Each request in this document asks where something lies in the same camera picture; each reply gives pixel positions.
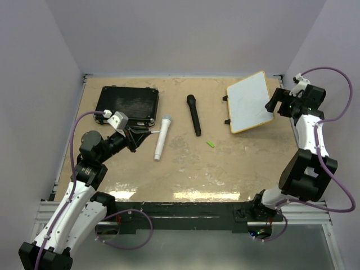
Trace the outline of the yellow framed whiteboard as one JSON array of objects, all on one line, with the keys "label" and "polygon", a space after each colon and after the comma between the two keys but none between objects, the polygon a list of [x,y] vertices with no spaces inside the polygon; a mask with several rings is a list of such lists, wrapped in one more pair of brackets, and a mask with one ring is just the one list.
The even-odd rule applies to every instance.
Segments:
[{"label": "yellow framed whiteboard", "polygon": [[270,101],[270,92],[264,71],[227,87],[222,100],[228,106],[228,119],[225,123],[230,126],[233,134],[267,124],[275,118],[274,113],[265,108]]}]

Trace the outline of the green marker cap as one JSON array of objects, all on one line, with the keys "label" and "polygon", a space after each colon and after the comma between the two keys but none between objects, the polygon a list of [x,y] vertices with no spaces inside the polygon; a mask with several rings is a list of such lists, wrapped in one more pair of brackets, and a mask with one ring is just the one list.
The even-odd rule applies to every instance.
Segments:
[{"label": "green marker cap", "polygon": [[215,145],[214,145],[212,142],[207,141],[206,143],[207,143],[211,148],[215,148]]}]

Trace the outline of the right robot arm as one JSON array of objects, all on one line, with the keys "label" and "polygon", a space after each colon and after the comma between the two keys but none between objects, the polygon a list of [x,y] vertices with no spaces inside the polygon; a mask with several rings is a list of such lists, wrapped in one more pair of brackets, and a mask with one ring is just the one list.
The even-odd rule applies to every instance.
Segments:
[{"label": "right robot arm", "polygon": [[267,111],[273,112],[279,104],[278,113],[293,120],[298,150],[283,170],[278,186],[255,195],[247,211],[254,220],[273,218],[276,210],[291,200],[317,202],[324,194],[331,180],[326,169],[335,173],[338,168],[338,162],[329,157],[324,146],[322,127],[316,127],[325,118],[319,110],[325,96],[323,88],[310,84],[297,94],[277,88],[265,105]]}]

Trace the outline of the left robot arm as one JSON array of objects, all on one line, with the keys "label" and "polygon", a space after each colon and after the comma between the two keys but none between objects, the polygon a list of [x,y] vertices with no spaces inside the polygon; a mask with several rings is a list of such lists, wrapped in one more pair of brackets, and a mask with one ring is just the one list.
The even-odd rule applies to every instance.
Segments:
[{"label": "left robot arm", "polygon": [[107,139],[95,130],[83,134],[66,194],[34,241],[19,248],[24,269],[71,268],[74,254],[97,223],[116,216],[115,198],[97,190],[107,172],[104,162],[124,148],[135,152],[150,134],[147,128],[129,126]]}]

